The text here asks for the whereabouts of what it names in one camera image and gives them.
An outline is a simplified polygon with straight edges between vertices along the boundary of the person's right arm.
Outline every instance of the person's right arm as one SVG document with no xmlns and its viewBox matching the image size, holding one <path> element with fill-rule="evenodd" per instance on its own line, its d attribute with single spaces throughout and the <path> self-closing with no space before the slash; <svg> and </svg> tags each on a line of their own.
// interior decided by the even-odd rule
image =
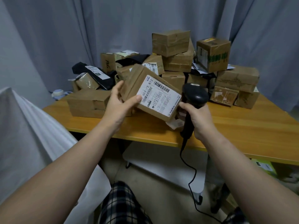
<svg viewBox="0 0 299 224">
<path fill-rule="evenodd" d="M 254 165 L 215 127 L 208 105 L 189 112 L 194 135 L 206 147 L 236 202 L 251 224 L 299 223 L 299 196 Z"/>
</svg>

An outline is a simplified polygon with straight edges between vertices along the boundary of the white wall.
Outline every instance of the white wall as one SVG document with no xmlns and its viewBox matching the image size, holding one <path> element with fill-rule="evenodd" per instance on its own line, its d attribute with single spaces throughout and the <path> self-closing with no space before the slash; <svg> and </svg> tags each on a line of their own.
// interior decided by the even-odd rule
<svg viewBox="0 0 299 224">
<path fill-rule="evenodd" d="M 12 87 L 40 108 L 53 103 L 2 0 L 0 28 L 0 89 Z"/>
</svg>

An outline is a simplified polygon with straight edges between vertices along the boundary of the finger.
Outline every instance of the finger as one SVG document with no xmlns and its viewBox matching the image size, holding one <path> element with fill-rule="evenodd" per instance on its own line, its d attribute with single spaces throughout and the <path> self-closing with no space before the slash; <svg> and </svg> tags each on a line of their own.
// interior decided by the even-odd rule
<svg viewBox="0 0 299 224">
<path fill-rule="evenodd" d="M 197 108 L 191 104 L 180 102 L 179 105 L 182 109 L 185 109 L 187 112 L 189 112 L 189 114 L 193 114 L 197 111 Z"/>
<path fill-rule="evenodd" d="M 111 90 L 111 96 L 117 96 L 119 93 L 119 90 L 121 89 L 123 85 L 123 81 L 119 81 Z"/>
<path fill-rule="evenodd" d="M 125 106 L 126 110 L 129 110 L 134 105 L 138 104 L 142 99 L 141 95 L 136 95 L 134 97 L 131 97 L 129 100 L 127 100 L 123 105 Z"/>
</svg>

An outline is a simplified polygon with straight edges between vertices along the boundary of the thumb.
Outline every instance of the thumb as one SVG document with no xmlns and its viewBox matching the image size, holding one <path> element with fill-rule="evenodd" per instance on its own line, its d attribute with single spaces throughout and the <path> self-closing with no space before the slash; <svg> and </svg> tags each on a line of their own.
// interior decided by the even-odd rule
<svg viewBox="0 0 299 224">
<path fill-rule="evenodd" d="M 125 106 L 125 109 L 129 110 L 130 108 L 132 108 L 134 105 L 138 104 L 142 99 L 141 95 L 136 95 L 134 97 L 131 97 L 129 100 L 127 100 L 126 102 L 123 103 L 123 105 Z"/>
<path fill-rule="evenodd" d="M 190 115 L 197 111 L 197 109 L 191 104 L 180 102 L 179 105 L 182 109 L 185 109 L 187 112 L 189 112 Z"/>
</svg>

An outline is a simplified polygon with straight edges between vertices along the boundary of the yellow sticker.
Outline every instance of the yellow sticker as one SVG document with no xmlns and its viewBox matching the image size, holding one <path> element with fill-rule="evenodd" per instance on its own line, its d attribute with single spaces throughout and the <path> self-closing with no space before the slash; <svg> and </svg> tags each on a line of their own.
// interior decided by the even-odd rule
<svg viewBox="0 0 299 224">
<path fill-rule="evenodd" d="M 203 40 L 203 42 L 208 42 L 208 41 L 213 41 L 213 40 L 215 40 L 215 38 L 214 38 L 214 37 L 212 37 L 212 38 L 208 38 L 208 39 L 205 39 L 205 40 Z"/>
</svg>

